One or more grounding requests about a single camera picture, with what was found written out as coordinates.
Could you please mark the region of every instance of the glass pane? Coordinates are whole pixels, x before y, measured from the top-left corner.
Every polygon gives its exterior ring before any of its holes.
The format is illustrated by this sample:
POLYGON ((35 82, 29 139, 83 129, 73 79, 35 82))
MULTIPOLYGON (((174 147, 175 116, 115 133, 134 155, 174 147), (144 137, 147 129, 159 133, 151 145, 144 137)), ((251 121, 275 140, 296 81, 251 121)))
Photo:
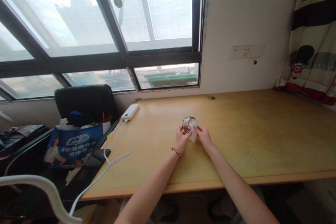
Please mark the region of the glass pane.
POLYGON ((56 89, 63 88, 52 75, 36 75, 1 79, 17 99, 54 96, 56 89))
POLYGON ((107 84, 112 91, 134 90, 126 69, 67 73, 64 76, 72 86, 107 84))
POLYGON ((191 46, 192 0, 147 0, 157 40, 190 38, 185 46, 191 46))
POLYGON ((198 84, 198 63, 135 68, 142 89, 198 84))
POLYGON ((122 7, 118 8, 111 0, 113 10, 129 50, 143 49, 141 43, 130 42, 149 41, 149 34, 141 0, 122 0, 122 7))
POLYGON ((191 0, 111 2, 130 51, 192 45, 191 0))
POLYGON ((96 0, 6 0, 51 57, 116 52, 96 0))
POLYGON ((0 23, 0 50, 0 61, 34 59, 2 23, 0 23))

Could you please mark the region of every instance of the window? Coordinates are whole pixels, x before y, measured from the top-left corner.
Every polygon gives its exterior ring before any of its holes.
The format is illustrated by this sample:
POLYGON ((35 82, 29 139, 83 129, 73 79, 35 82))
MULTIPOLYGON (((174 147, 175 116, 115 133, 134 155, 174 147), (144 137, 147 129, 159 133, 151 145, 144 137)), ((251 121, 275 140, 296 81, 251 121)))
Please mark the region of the window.
POLYGON ((198 86, 203 0, 0 0, 0 95, 198 86))
POLYGON ((16 99, 54 96, 62 85, 52 75, 39 75, 1 79, 5 90, 16 99))
POLYGON ((112 91, 134 90, 126 69, 68 73, 64 75, 72 86, 107 84, 112 91))
POLYGON ((0 61, 30 60, 33 57, 19 41, 0 23, 0 61))
POLYGON ((135 68, 141 89, 198 84, 198 63, 135 68))

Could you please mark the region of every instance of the shopping bag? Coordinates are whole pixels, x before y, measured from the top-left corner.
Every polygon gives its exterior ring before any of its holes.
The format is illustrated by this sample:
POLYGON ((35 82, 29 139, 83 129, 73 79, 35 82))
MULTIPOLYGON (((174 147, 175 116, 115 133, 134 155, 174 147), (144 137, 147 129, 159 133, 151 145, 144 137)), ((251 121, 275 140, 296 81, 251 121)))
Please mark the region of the shopping bag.
POLYGON ((44 161, 54 168, 70 169, 82 166, 110 126, 110 122, 82 129, 72 125, 55 126, 44 161))

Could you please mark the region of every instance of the hand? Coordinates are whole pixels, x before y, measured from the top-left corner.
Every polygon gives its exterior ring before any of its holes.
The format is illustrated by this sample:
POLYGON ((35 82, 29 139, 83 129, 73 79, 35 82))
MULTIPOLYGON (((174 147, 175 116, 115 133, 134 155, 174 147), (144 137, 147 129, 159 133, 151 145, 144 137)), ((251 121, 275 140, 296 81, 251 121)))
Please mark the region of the hand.
POLYGON ((199 139, 201 140, 203 144, 203 148, 207 151, 211 146, 213 146, 210 134, 207 128, 203 128, 201 126, 198 126, 197 128, 194 127, 194 130, 196 131, 197 135, 199 136, 199 139))
POLYGON ((178 152, 180 153, 180 155, 182 155, 182 153, 184 152, 184 149, 187 145, 188 139, 191 137, 191 134, 193 133, 193 131, 190 132, 186 132, 183 131, 183 128, 180 126, 177 128, 176 130, 176 146, 175 148, 178 150, 178 152))

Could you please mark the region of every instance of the window frame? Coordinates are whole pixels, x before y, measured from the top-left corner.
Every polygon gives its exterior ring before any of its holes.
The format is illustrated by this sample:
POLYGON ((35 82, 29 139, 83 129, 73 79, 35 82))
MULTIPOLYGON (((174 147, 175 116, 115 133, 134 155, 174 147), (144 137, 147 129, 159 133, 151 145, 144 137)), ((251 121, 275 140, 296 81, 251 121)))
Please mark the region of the window frame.
MULTIPOLYGON (((22 77, 32 75, 52 74, 63 87, 70 87, 71 84, 63 74, 71 72, 100 71, 113 69, 128 69, 134 89, 138 91, 151 91, 159 89, 192 88, 199 87, 201 77, 202 61, 202 35, 204 1, 192 0, 192 46, 174 47, 163 49, 149 49, 129 51, 124 36, 121 32, 116 14, 110 0, 96 0, 102 12, 106 25, 114 40, 118 52, 50 57, 38 39, 29 31, 24 22, 15 14, 5 0, 0 0, 0 21, 11 32, 11 34, 22 44, 22 46, 34 57, 34 59, 20 61, 0 62, 0 78, 22 77), (198 84, 189 86, 159 87, 152 89, 140 88, 134 68, 174 65, 184 63, 198 63, 198 84)), ((153 32, 149 18, 146 19, 148 33, 153 32)), ((114 93, 129 93, 132 91, 114 91, 114 93)), ((41 97, 16 99, 6 89, 0 86, 0 95, 7 101, 41 99, 41 97)))

